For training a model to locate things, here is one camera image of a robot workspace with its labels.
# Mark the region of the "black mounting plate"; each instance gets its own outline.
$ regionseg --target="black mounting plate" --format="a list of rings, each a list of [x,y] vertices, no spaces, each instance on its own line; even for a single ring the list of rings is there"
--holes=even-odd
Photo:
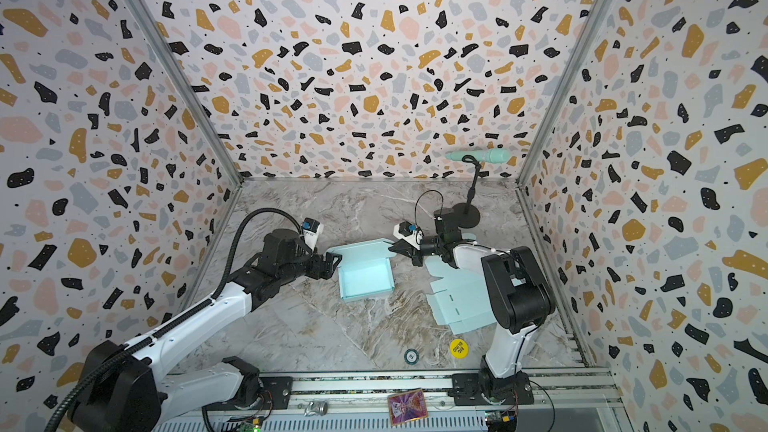
[[[287,377],[262,377],[261,381],[264,383],[264,397],[266,403],[262,406],[262,410],[265,412],[270,409],[270,395],[272,395],[272,401],[274,402],[273,410],[285,410],[288,408],[288,401],[290,400],[290,392],[293,387],[293,378]],[[228,402],[217,402],[208,406],[208,410],[239,410]]]
[[[514,377],[514,383],[512,386],[512,392],[509,393],[509,397],[499,403],[495,400],[493,403],[489,402],[483,397],[480,392],[480,382],[477,374],[454,374],[451,376],[453,390],[450,393],[456,405],[473,405],[473,406],[488,406],[488,405],[514,405],[514,394],[518,394],[518,405],[531,405],[534,402],[533,390],[531,384],[528,382],[528,375],[523,372],[518,372]]]

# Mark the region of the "terrazzo patterned wallpaper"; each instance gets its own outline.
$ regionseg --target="terrazzo patterned wallpaper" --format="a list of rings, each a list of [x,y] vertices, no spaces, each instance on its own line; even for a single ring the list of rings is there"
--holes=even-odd
[[[245,176],[516,176],[593,0],[146,0]]]
[[[0,1],[0,430],[37,432],[178,310],[235,187],[120,0]]]
[[[636,430],[768,430],[768,0],[616,0],[523,185]]]

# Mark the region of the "black stand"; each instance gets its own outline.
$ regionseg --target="black stand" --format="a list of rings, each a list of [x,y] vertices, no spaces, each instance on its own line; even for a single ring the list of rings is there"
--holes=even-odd
[[[453,210],[458,216],[458,226],[461,228],[472,228],[480,223],[480,211],[472,205],[472,199],[475,198],[475,186],[480,176],[480,162],[475,157],[466,155],[462,157],[462,162],[475,164],[475,177],[472,179],[472,187],[467,192],[467,201],[456,204]]]

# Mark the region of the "teal microphone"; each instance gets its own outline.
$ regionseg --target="teal microphone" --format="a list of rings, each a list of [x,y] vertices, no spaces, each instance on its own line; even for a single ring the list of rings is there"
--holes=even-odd
[[[512,154],[507,149],[454,150],[448,152],[446,158],[475,166],[475,177],[472,179],[472,187],[467,192],[467,201],[456,204],[453,207],[459,227],[475,227],[480,223],[480,211],[472,205],[472,199],[475,198],[475,186],[478,183],[478,177],[480,177],[481,162],[504,164],[512,158]]]
[[[491,164],[504,164],[512,158],[512,153],[507,149],[483,149],[483,150],[454,150],[446,154],[448,160],[462,162],[464,156],[472,156],[478,162]]]

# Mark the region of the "marble tabletop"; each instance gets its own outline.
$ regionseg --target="marble tabletop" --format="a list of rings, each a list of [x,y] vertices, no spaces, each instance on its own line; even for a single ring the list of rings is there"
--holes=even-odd
[[[392,227],[413,222],[414,205],[424,191],[435,188],[453,206],[466,197],[467,182],[417,181],[248,181],[224,235],[199,282],[195,300],[214,290],[224,269],[232,237],[243,217],[260,207],[282,208],[301,222],[304,217],[324,224],[317,247],[392,237]],[[533,241],[511,181],[480,181],[473,203],[482,214],[480,225],[467,229],[481,244],[499,248]],[[418,204],[418,222],[427,235],[434,233],[433,211],[440,197],[425,195]],[[274,228],[291,228],[275,214],[256,216],[240,240],[235,255],[237,269],[261,250],[264,234]],[[344,303],[338,277],[316,281],[297,279],[280,290],[255,312],[216,333],[182,360],[174,372],[210,367],[222,358],[237,355],[264,371],[422,370],[477,368],[493,339],[494,325],[459,335],[469,344],[464,359],[451,356],[448,346],[456,336],[448,326],[437,325],[425,293],[435,280],[426,268],[410,259],[391,259],[395,291],[385,298]],[[560,316],[552,314],[539,332],[524,367],[577,367]],[[410,366],[406,350],[416,349],[420,359]]]

